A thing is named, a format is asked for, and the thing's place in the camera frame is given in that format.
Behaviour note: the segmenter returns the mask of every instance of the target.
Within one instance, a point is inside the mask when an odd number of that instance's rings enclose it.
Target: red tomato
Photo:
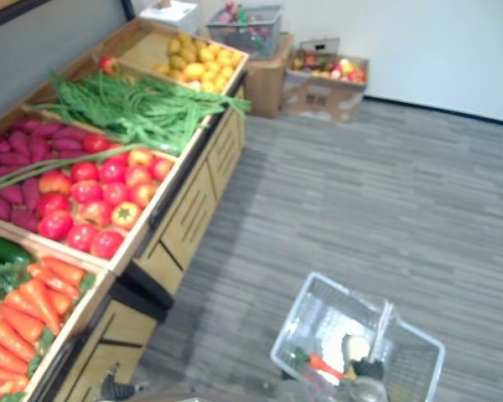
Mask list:
[[[92,224],[75,224],[67,234],[67,245],[77,250],[89,251],[99,230]]]
[[[108,183],[102,191],[102,199],[110,205],[128,201],[128,187],[125,183]]]
[[[125,238],[114,229],[105,229],[95,235],[91,242],[91,253],[97,257],[110,259]]]
[[[82,146],[89,153],[103,152],[108,149],[111,142],[108,138],[98,134],[91,134],[82,140]]]
[[[63,194],[44,194],[38,199],[36,209],[39,216],[45,216],[56,211],[69,212],[70,202]]]
[[[96,180],[82,180],[73,184],[70,195],[78,203],[88,203],[96,199],[102,199],[102,187]]]
[[[115,183],[125,181],[126,166],[116,161],[106,161],[99,169],[99,178],[103,183]]]
[[[63,240],[73,227],[73,217],[65,211],[55,211],[44,216],[37,230],[40,235],[52,240]]]
[[[80,206],[80,216],[97,226],[106,226],[111,222],[113,207],[101,199],[90,201]]]
[[[93,162],[78,162],[70,167],[70,176],[73,179],[73,183],[82,180],[98,180],[99,172]]]

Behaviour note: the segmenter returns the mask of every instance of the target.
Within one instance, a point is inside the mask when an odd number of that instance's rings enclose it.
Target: gray carpet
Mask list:
[[[270,396],[310,271],[447,347],[436,401],[503,402],[503,126],[366,101],[356,122],[250,118],[222,203],[140,370]]]

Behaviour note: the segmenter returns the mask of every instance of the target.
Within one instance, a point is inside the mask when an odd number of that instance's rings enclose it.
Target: wire basket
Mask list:
[[[363,337],[370,345],[367,358],[383,362],[390,402],[432,401],[444,345],[404,322],[386,299],[351,291],[316,272],[303,284],[270,358],[287,374],[306,382],[316,400],[340,400],[339,380],[297,365],[292,353],[295,348],[316,353],[343,372],[350,365],[345,361],[345,336]]]

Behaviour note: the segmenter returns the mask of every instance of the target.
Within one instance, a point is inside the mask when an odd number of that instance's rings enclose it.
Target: white wall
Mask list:
[[[53,0],[0,26],[0,113],[124,23],[117,0]]]
[[[207,18],[222,5],[197,3]],[[239,3],[282,4],[297,43],[340,37],[342,53],[371,61],[367,95],[503,120],[503,0]]]

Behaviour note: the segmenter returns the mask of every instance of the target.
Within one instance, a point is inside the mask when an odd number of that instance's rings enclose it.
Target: cardboard box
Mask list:
[[[293,36],[282,34],[273,59],[248,61],[244,96],[253,104],[252,115],[275,118],[279,113],[283,75],[292,47]]]
[[[295,53],[291,55],[290,65]],[[363,100],[369,79],[369,60],[337,54],[337,60],[347,58],[365,73],[363,85],[335,80],[302,71],[287,70],[283,81],[282,110],[298,116],[315,117],[326,121],[354,120]]]

